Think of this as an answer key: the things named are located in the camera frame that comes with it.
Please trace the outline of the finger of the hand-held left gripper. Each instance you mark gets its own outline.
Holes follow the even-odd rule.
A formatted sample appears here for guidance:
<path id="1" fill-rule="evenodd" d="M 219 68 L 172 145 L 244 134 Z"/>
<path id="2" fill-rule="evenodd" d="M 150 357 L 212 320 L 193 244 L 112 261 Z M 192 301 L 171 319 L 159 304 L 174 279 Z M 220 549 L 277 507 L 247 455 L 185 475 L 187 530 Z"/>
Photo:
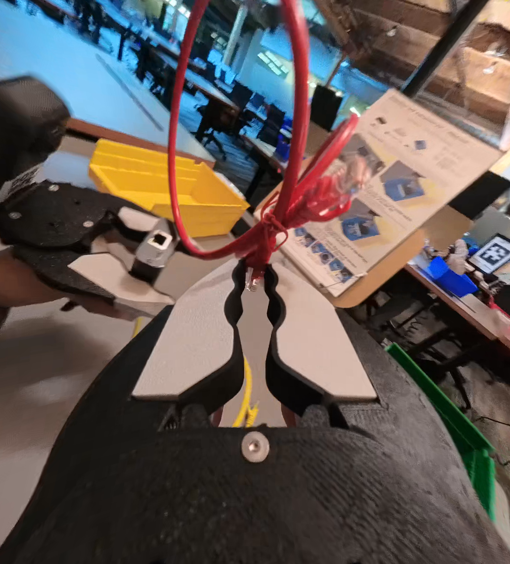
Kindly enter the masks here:
<path id="1" fill-rule="evenodd" d="M 149 283 L 132 276 L 125 265 L 109 253 L 95 253 L 75 259 L 68 265 L 71 271 L 113 295 L 117 317 L 136 321 L 153 318 L 175 300 L 155 290 Z"/>
<path id="2" fill-rule="evenodd" d="M 113 218 L 112 228 L 105 234 L 106 247 L 117 249 L 114 254 L 118 257 L 123 252 L 135 256 L 139 244 L 162 218 L 144 211 L 132 208 L 121 208 Z"/>

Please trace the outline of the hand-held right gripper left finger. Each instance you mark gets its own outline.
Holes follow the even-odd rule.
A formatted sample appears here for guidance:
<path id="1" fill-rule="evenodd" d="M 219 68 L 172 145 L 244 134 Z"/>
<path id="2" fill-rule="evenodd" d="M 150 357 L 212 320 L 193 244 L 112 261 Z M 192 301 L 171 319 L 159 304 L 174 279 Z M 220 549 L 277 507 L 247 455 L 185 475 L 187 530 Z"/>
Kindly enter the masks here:
<path id="1" fill-rule="evenodd" d="M 132 391 L 138 400 L 223 406 L 243 386 L 243 263 L 230 260 L 174 305 Z"/>

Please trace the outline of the person's left hand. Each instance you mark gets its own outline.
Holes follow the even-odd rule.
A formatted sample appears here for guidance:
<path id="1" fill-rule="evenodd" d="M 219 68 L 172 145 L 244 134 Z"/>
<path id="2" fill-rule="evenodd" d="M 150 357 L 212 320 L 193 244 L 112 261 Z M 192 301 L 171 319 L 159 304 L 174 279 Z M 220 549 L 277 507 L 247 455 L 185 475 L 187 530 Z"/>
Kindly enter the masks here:
<path id="1" fill-rule="evenodd" d="M 39 305 L 63 298 L 90 313 L 129 321 L 137 318 L 136 314 L 99 298 L 64 293 L 47 286 L 9 249 L 0 250 L 0 327 L 14 307 Z"/>

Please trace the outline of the black steel column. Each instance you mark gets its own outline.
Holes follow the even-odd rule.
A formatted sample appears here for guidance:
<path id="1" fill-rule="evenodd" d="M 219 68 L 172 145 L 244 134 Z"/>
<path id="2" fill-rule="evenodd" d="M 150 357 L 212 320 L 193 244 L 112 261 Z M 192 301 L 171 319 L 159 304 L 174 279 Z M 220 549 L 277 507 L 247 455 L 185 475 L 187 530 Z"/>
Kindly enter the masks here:
<path id="1" fill-rule="evenodd" d="M 437 74 L 444 60 L 456 50 L 463 36 L 476 24 L 478 17 L 488 3 L 488 1 L 468 1 L 463 5 L 454 16 L 446 32 L 402 85 L 400 92 L 403 95 L 414 99 L 423 92 Z"/>

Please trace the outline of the black monitor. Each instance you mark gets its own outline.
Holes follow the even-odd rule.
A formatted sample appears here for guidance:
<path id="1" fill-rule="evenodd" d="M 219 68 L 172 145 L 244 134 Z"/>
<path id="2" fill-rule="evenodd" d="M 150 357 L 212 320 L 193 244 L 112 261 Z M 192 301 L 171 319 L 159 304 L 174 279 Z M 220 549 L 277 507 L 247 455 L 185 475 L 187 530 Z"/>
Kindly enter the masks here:
<path id="1" fill-rule="evenodd" d="M 343 100 L 343 92 L 317 85 L 310 106 L 310 121 L 325 131 L 331 131 Z"/>

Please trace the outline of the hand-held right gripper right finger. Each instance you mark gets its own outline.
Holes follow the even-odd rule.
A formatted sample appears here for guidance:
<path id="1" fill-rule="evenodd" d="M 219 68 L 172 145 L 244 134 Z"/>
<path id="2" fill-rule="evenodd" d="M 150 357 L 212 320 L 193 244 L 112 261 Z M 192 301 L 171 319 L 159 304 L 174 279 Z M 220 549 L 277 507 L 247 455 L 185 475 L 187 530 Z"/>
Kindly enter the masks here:
<path id="1" fill-rule="evenodd" d="M 275 399 L 287 408 L 377 400 L 336 307 L 280 264 L 267 267 L 265 293 L 272 325 L 265 379 Z"/>

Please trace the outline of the small screen with square marker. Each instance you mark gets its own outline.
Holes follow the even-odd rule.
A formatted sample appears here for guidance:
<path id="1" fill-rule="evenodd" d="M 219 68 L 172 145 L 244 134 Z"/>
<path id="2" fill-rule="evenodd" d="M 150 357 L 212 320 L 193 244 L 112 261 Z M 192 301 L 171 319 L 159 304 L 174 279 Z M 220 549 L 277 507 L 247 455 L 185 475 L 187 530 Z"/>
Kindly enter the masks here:
<path id="1" fill-rule="evenodd" d="M 510 262 L 510 238 L 495 234 L 467 260 L 467 264 L 482 274 L 492 274 Z"/>

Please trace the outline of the blue plastic bin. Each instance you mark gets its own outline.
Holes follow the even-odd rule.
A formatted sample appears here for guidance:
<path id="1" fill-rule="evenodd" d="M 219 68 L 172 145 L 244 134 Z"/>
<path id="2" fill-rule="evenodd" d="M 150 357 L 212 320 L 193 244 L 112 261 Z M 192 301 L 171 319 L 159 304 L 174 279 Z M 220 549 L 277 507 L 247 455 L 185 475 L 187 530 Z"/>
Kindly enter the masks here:
<path id="1" fill-rule="evenodd" d="M 434 258 L 425 269 L 431 280 L 446 292 L 463 298 L 478 291 L 478 287 L 466 275 L 452 271 L 441 257 Z"/>

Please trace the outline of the wooden office desk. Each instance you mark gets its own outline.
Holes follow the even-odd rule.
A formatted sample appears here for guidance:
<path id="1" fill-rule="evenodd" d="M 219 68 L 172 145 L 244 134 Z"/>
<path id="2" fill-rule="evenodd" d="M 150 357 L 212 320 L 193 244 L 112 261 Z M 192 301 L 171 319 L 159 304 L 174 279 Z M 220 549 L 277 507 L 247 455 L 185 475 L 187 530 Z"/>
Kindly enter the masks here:
<path id="1" fill-rule="evenodd" d="M 170 113 L 123 63 L 0 1 L 0 80 L 23 75 L 64 101 L 73 134 L 167 152 Z"/>

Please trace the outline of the black ethernet splitter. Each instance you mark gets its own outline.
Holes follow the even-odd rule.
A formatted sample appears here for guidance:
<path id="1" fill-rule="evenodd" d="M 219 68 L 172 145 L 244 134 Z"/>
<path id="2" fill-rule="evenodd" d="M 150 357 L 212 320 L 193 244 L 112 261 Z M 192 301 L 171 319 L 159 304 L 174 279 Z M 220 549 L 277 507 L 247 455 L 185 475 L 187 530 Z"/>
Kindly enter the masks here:
<path id="1" fill-rule="evenodd" d="M 130 275 L 153 286 L 180 243 L 174 223 L 160 218 L 139 244 Z"/>

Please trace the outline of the yellow plastic bin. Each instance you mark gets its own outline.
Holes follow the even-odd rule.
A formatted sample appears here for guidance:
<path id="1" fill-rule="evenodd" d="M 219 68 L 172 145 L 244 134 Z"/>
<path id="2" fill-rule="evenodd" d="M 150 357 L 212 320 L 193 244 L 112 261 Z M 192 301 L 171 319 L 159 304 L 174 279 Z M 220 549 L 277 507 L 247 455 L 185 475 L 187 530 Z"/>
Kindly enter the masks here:
<path id="1" fill-rule="evenodd" d="M 204 162 L 184 157 L 175 162 L 179 208 L 188 236 L 228 234 L 249 207 L 243 194 Z M 166 153 L 100 139 L 88 174 L 100 192 L 173 220 Z"/>

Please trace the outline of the green plastic bin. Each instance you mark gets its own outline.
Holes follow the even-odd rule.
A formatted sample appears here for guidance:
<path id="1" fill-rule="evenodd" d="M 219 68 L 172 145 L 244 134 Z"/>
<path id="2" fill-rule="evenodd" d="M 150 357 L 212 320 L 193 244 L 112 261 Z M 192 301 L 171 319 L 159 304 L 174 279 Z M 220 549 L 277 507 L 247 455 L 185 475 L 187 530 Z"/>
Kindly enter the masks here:
<path id="1" fill-rule="evenodd" d="M 430 400 L 461 455 L 480 503 L 496 522 L 496 466 L 491 443 L 397 343 L 388 345 L 385 351 Z"/>

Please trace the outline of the wooden clipboard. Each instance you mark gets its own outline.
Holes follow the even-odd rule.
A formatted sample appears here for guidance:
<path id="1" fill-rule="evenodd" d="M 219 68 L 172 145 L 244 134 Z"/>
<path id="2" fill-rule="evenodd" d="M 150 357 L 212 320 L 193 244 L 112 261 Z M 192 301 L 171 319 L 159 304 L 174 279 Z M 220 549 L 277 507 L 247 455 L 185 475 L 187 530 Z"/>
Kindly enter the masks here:
<path id="1" fill-rule="evenodd" d="M 447 205 L 405 233 L 381 216 L 366 218 L 366 208 L 357 207 L 360 214 L 351 209 L 347 217 L 353 239 L 344 235 L 339 219 L 310 223 L 304 234 L 289 232 L 287 241 L 273 254 L 271 265 L 297 275 L 332 305 L 351 308 L 376 293 L 426 245 L 446 251 L 473 225 L 473 220 Z"/>

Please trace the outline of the printed instruction sheet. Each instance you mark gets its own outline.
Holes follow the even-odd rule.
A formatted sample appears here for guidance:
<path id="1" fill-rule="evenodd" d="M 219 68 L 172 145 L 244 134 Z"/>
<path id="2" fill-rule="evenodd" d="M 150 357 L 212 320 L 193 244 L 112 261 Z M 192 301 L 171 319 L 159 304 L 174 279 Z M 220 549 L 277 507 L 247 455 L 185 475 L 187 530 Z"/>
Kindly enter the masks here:
<path id="1" fill-rule="evenodd" d="M 350 209 L 296 229 L 285 253 L 325 294 L 338 297 L 424 226 L 500 157 L 498 150 L 389 90 L 364 111 L 339 160 L 370 172 Z"/>

